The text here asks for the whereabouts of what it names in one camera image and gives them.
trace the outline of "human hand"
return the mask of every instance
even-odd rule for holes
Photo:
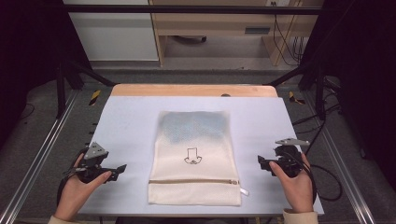
[[[82,156],[83,154],[79,155],[74,167],[78,166]],[[71,176],[64,185],[61,200],[53,216],[63,221],[73,221],[78,210],[87,202],[90,195],[110,176],[111,171],[105,172],[88,184],[81,182],[76,175]]]
[[[303,162],[309,168],[309,162],[304,153],[301,154]],[[280,180],[293,213],[313,212],[312,182],[308,173],[302,170],[296,177],[290,178],[274,161],[270,161],[271,169]]]

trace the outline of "white table surface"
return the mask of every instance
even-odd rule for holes
[[[228,111],[241,206],[157,205],[148,203],[148,183],[161,111]],[[259,217],[278,215],[290,207],[283,189],[270,172],[261,169],[257,156],[277,160],[276,140],[295,138],[282,98],[110,96],[93,135],[109,152],[105,168],[127,164],[115,182],[97,189],[81,214],[135,217]],[[317,198],[314,209],[324,214]]]

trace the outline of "black curtain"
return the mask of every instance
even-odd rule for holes
[[[396,189],[396,4],[393,0],[325,4],[343,12],[319,16],[302,64],[315,62],[312,67],[320,66],[325,76],[340,79],[339,101],[361,151],[376,160]],[[317,71],[306,72],[300,85],[308,88],[315,83]]]
[[[92,70],[68,13],[44,10],[43,4],[63,1],[0,0],[0,148],[29,90],[55,79],[60,63],[72,60]],[[66,78],[81,82],[73,68]]]

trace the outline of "sleeve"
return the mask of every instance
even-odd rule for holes
[[[316,212],[293,214],[285,209],[283,218],[285,218],[285,224],[318,224],[318,213]]]
[[[78,222],[63,221],[59,218],[52,216],[52,217],[50,217],[48,224],[78,224]]]

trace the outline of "cloth bag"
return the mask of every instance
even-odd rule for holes
[[[148,202],[240,205],[226,112],[160,114]]]

